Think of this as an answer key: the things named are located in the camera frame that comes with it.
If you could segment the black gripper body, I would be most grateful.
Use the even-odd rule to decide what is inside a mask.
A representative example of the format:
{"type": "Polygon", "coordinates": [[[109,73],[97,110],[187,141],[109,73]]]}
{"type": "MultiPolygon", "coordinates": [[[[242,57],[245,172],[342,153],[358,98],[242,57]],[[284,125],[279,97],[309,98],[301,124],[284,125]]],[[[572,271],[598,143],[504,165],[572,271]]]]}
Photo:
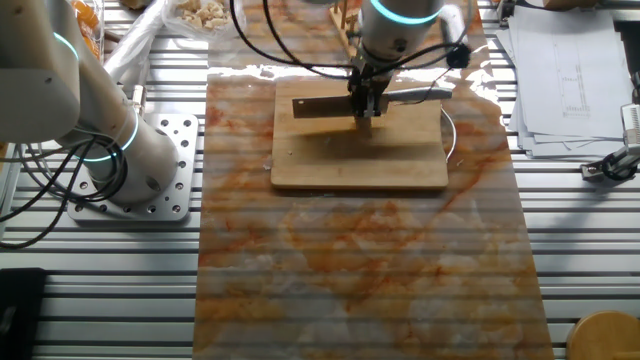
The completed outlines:
{"type": "Polygon", "coordinates": [[[377,71],[372,65],[355,65],[348,79],[347,90],[350,94],[356,94],[363,90],[365,93],[372,91],[376,95],[382,94],[393,77],[392,71],[382,72],[375,75],[377,71]]]}

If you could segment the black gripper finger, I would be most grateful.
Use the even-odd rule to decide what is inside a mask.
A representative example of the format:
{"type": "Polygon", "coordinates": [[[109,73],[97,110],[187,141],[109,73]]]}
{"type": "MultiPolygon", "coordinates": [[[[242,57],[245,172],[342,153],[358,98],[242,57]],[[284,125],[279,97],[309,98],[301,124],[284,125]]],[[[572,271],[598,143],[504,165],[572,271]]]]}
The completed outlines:
{"type": "Polygon", "coordinates": [[[379,117],[385,113],[385,103],[375,97],[353,98],[352,107],[355,118],[379,117]]]}

